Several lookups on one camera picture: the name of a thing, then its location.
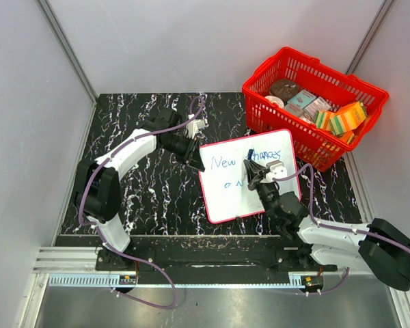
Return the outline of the white blue whiteboard marker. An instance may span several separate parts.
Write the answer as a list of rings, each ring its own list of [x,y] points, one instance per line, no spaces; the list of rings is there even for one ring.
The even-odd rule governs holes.
[[[248,150],[246,159],[243,160],[243,180],[246,180],[247,184],[251,181],[252,176],[252,167],[251,167],[251,160],[254,153],[254,149],[250,148]]]

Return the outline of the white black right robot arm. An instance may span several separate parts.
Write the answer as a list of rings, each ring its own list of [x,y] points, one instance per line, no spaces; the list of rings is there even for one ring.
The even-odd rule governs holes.
[[[319,219],[294,192],[281,193],[279,183],[296,177],[281,161],[261,165],[243,161],[247,188],[258,194],[265,215],[277,233],[298,248],[290,264],[306,271],[317,266],[344,267],[372,273],[396,290],[410,289],[410,238],[390,222],[340,223]]]

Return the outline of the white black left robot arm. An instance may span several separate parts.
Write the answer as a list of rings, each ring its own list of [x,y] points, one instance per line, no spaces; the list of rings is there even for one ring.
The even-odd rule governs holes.
[[[139,123],[125,141],[107,154],[79,162],[72,201],[80,226],[92,226],[102,239],[100,268],[129,270],[135,266],[133,242],[119,215],[123,177],[158,149],[174,154],[184,166],[204,171],[197,134],[206,124],[197,114],[190,113],[183,122],[177,111],[164,109]]]

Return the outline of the pink framed whiteboard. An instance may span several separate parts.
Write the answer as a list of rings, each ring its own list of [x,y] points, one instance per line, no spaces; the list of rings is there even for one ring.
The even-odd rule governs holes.
[[[202,193],[213,224],[264,211],[258,193],[248,189],[245,160],[263,167],[274,164],[266,182],[297,172],[292,135],[287,129],[208,144],[200,148],[200,155],[205,167],[200,173]]]

